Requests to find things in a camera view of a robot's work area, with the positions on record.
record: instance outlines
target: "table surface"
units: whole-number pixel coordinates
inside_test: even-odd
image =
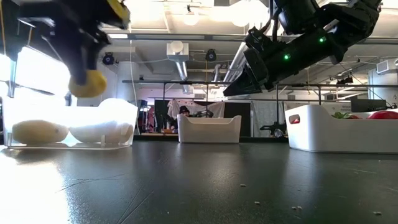
[[[4,149],[0,223],[398,223],[397,172],[398,155],[281,143]]]

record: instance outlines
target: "plastic container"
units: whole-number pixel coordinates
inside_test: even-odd
[[[239,143],[242,116],[189,118],[177,115],[181,143]]]
[[[353,113],[367,118],[372,113]],[[312,152],[398,153],[398,120],[336,119],[320,105],[285,112],[289,144]]]
[[[13,149],[118,149],[130,146],[137,107],[121,99],[99,107],[2,99],[4,145]]]

